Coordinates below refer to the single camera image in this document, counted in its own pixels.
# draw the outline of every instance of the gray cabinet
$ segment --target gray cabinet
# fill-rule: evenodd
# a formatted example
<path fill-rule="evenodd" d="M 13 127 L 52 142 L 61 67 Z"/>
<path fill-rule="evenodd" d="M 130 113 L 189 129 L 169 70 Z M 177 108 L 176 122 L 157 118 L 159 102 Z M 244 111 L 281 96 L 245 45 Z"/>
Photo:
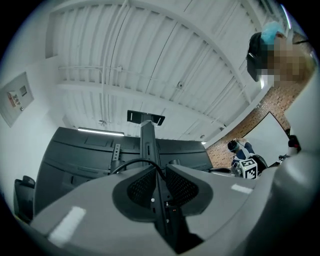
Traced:
<path fill-rule="evenodd" d="M 21 113 L 34 100 L 27 73 L 22 73 L 0 90 L 0 113 L 12 127 Z"/>

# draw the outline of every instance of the ceiling light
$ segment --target ceiling light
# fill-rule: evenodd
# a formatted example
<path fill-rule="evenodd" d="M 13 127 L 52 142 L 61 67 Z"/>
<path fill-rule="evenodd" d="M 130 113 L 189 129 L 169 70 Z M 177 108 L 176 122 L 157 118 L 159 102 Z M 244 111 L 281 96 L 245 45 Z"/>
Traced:
<path fill-rule="evenodd" d="M 261 78 L 260 78 L 260 83 L 261 83 L 261 89 L 263 89 L 263 87 L 265 87 L 265 80 L 264 80 L 263 76 L 261 76 Z"/>
<path fill-rule="evenodd" d="M 87 132 L 93 134 L 105 134 L 105 135 L 115 135 L 115 136 L 125 136 L 123 132 L 118 131 L 108 131 L 108 130 L 97 130 L 97 129 L 89 129 L 89 128 L 82 128 L 79 127 L 78 131 L 80 132 Z"/>
<path fill-rule="evenodd" d="M 286 17 L 286 21 L 288 22 L 288 25 L 289 25 L 289 29 L 291 29 L 291 21 L 289 19 L 288 12 L 287 12 L 287 10 L 286 10 L 286 8 L 284 7 L 283 4 L 280 4 L 280 5 L 281 5 L 281 7 L 282 7 L 282 9 L 284 11 L 284 14 L 285 14 L 285 17 Z"/>

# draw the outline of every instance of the whiteboard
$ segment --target whiteboard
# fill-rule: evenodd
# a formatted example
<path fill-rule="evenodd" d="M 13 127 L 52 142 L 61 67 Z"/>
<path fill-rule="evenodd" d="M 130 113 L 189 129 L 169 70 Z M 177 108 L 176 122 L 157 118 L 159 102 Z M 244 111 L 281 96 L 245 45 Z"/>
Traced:
<path fill-rule="evenodd" d="M 244 138 L 251 143 L 254 153 L 262 156 L 268 166 L 279 160 L 279 155 L 283 156 L 288 151 L 289 138 L 270 112 Z"/>

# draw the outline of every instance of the black chair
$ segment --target black chair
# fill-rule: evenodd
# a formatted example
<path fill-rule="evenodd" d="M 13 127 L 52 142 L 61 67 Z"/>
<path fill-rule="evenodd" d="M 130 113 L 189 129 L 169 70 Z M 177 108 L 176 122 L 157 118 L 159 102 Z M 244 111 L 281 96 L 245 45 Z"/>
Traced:
<path fill-rule="evenodd" d="M 23 176 L 22 180 L 14 181 L 14 214 L 26 223 L 29 223 L 34 216 L 35 184 L 29 176 Z"/>
<path fill-rule="evenodd" d="M 258 175 L 260 175 L 264 169 L 268 168 L 266 161 L 261 155 L 255 154 L 253 156 L 250 156 L 249 159 L 253 159 L 256 162 Z"/>

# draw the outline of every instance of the person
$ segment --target person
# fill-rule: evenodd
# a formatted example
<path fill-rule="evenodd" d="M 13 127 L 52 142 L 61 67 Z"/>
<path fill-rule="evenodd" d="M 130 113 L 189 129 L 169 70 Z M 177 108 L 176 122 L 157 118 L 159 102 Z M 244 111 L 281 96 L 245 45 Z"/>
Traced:
<path fill-rule="evenodd" d="M 239 146 L 240 142 L 243 143 L 243 145 L 241 144 L 242 146 L 244 146 L 243 149 L 240 149 L 240 146 Z M 252 145 L 245 138 L 238 138 L 238 139 L 231 140 L 228 143 L 228 149 L 230 152 L 234 153 L 231 166 L 234 166 L 234 164 L 238 163 L 240 160 L 246 160 L 255 154 L 252 148 Z"/>
<path fill-rule="evenodd" d="M 316 69 L 316 60 L 301 48 L 306 43 L 293 43 L 278 22 L 269 22 L 249 40 L 247 71 L 256 82 L 273 75 L 275 82 L 306 84 Z"/>
<path fill-rule="evenodd" d="M 274 82 L 281 82 L 282 86 L 304 86 L 284 115 L 299 142 L 294 145 L 302 151 L 317 152 L 320 151 L 319 60 L 314 51 L 302 49 L 304 44 L 308 40 L 289 40 L 278 22 L 266 23 L 249 41 L 247 71 L 256 82 L 259 79 L 262 82 L 264 75 L 273 75 Z"/>

